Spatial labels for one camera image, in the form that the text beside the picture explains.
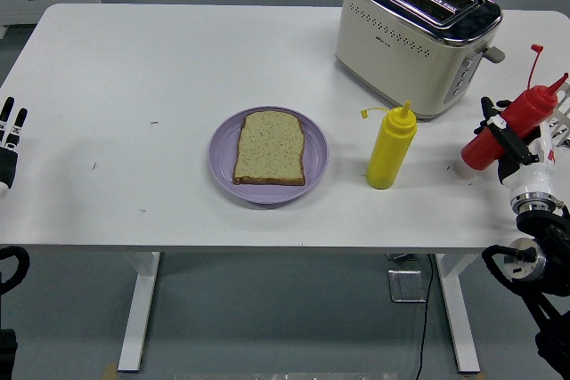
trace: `toaster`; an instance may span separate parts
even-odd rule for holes
[[[502,20],[492,0],[344,0],[337,58],[395,105],[432,118],[467,91]]]

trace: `purple plate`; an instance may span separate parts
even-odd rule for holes
[[[301,121],[305,132],[304,186],[233,184],[233,168],[238,156],[238,139],[243,119],[251,113],[264,110],[283,111]],[[210,142],[208,157],[212,174],[231,194],[256,204],[280,204],[307,193],[321,179],[329,162],[329,145],[321,129],[307,116],[283,107],[257,107],[229,117],[216,129]]]

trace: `table top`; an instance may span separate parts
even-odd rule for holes
[[[480,98],[526,87],[531,44],[545,49],[535,84],[570,68],[570,21],[505,11],[465,97],[418,133],[395,185],[364,179],[386,105],[335,58],[340,8],[60,4],[50,8],[0,90],[26,107],[16,180],[0,200],[0,242],[182,250],[340,248],[473,252],[521,234],[496,167],[454,165],[481,120]],[[220,124],[282,106],[324,132],[319,184],[279,206],[234,197],[208,167]],[[570,197],[570,153],[554,183]]]

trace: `power cord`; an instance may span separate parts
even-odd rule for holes
[[[434,264],[431,261],[431,255],[427,255],[427,259],[429,260],[429,284],[427,285],[427,295],[426,295],[426,306],[424,308],[424,327],[421,333],[421,346],[419,348],[419,368],[418,374],[416,375],[416,380],[419,379],[419,375],[421,374],[421,369],[424,366],[424,344],[426,343],[426,331],[428,329],[428,303],[429,303],[429,291],[431,291],[431,284],[434,282]]]

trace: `gray floor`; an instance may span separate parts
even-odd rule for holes
[[[496,1],[504,9],[555,10],[570,16],[568,0]],[[0,41],[0,82],[32,31],[33,26],[12,27]],[[29,251],[32,264],[28,277],[2,299],[2,326],[14,328],[20,343],[14,378],[99,379],[103,368],[118,360],[134,272],[117,253]],[[3,263],[6,278],[11,265]],[[387,270],[394,267],[420,269],[428,282],[425,255],[398,265],[380,254],[164,254],[141,371],[118,377],[146,380],[189,373],[379,372],[415,378],[424,306],[391,302]],[[464,272],[462,286],[487,380],[559,378],[536,354],[533,338],[537,328],[526,308],[491,278],[481,260]],[[561,311],[570,309],[570,300],[553,301]],[[428,307],[422,378],[459,379],[437,280]]]

